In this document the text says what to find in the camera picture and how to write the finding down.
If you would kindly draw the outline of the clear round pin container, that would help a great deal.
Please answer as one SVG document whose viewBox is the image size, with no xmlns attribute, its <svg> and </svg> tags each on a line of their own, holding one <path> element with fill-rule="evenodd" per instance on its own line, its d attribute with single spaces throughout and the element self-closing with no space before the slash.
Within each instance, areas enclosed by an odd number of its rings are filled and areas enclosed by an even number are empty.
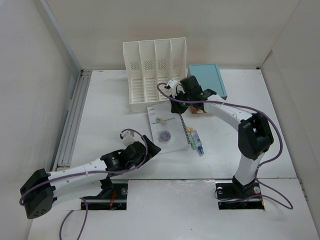
<svg viewBox="0 0 320 240">
<path fill-rule="evenodd" d="M 157 133 L 157 140 L 160 143 L 169 143 L 172 139 L 172 135 L 168 130 L 161 130 Z"/>
</svg>

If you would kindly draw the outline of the beige rectangular eraser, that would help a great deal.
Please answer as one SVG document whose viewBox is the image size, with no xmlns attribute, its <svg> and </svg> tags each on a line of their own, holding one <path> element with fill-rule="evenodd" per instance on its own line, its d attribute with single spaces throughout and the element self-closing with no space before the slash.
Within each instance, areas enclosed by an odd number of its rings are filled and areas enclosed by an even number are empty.
<svg viewBox="0 0 320 240">
<path fill-rule="evenodd" d="M 157 118 L 155 119 L 155 121 L 156 121 L 157 123 L 163 125 L 163 126 L 165 126 L 165 125 L 167 124 L 167 121 L 166 121 L 165 119 L 161 118 L 161 117 L 157 117 Z"/>
</svg>

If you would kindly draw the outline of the white spiral bound manual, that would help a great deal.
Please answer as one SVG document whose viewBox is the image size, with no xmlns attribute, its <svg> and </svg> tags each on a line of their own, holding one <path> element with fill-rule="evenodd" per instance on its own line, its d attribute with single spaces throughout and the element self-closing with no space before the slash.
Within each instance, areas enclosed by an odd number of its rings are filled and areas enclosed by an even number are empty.
<svg viewBox="0 0 320 240">
<path fill-rule="evenodd" d="M 182 115 L 171 112 L 171 104 L 163 102 L 147 108 L 153 143 L 166 154 L 188 149 L 191 144 Z"/>
</svg>

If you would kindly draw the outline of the teal orange drawer box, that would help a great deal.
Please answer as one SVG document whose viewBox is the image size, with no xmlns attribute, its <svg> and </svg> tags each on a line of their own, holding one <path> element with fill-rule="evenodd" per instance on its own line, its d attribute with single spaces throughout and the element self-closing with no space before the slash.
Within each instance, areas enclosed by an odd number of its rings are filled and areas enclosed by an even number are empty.
<svg viewBox="0 0 320 240">
<path fill-rule="evenodd" d="M 227 99 L 228 94 L 217 63 L 191 64 L 187 76 L 195 76 L 203 90 L 211 89 L 224 100 Z"/>
</svg>

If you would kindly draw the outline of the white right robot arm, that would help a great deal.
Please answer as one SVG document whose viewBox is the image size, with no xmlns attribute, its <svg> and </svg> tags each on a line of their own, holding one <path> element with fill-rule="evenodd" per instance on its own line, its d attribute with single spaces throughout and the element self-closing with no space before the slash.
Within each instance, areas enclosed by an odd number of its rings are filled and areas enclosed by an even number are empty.
<svg viewBox="0 0 320 240">
<path fill-rule="evenodd" d="M 203 90 L 195 76 L 180 81 L 171 79 L 165 88 L 171 91 L 172 113 L 183 114 L 194 107 L 218 117 L 237 131 L 241 158 L 232 177 L 231 190 L 235 196 L 243 197 L 254 184 L 255 171 L 264 153 L 274 142 L 267 118 L 227 103 L 209 88 Z"/>
</svg>

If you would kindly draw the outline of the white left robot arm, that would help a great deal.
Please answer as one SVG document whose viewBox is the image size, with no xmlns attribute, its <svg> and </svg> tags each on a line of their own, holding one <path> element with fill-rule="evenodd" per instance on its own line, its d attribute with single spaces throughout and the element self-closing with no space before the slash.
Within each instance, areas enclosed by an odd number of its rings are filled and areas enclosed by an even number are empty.
<svg viewBox="0 0 320 240">
<path fill-rule="evenodd" d="M 112 192 L 111 178 L 132 172 L 161 152 L 146 135 L 126 148 L 102 155 L 94 161 L 66 170 L 36 170 L 20 188 L 19 204 L 29 220 L 48 213 L 52 207 L 69 200 Z"/>
</svg>

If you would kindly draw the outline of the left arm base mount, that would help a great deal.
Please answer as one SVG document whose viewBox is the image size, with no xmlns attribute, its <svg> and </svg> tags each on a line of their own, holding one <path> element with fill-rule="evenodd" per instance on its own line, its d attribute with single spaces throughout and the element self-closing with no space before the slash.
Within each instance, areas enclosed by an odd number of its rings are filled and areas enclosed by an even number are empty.
<svg viewBox="0 0 320 240">
<path fill-rule="evenodd" d="M 90 211 L 125 211 L 127 209 L 128 180 L 112 180 L 109 189 L 102 190 L 97 196 L 86 196 Z"/>
</svg>

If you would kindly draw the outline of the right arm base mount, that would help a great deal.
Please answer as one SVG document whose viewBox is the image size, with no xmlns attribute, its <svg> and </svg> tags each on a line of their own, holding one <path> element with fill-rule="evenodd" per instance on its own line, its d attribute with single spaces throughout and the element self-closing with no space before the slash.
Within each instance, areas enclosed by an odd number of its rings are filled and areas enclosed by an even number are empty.
<svg viewBox="0 0 320 240">
<path fill-rule="evenodd" d="M 244 188 L 229 179 L 215 182 L 219 210 L 264 210 L 260 194 L 260 185 L 255 181 Z"/>
</svg>

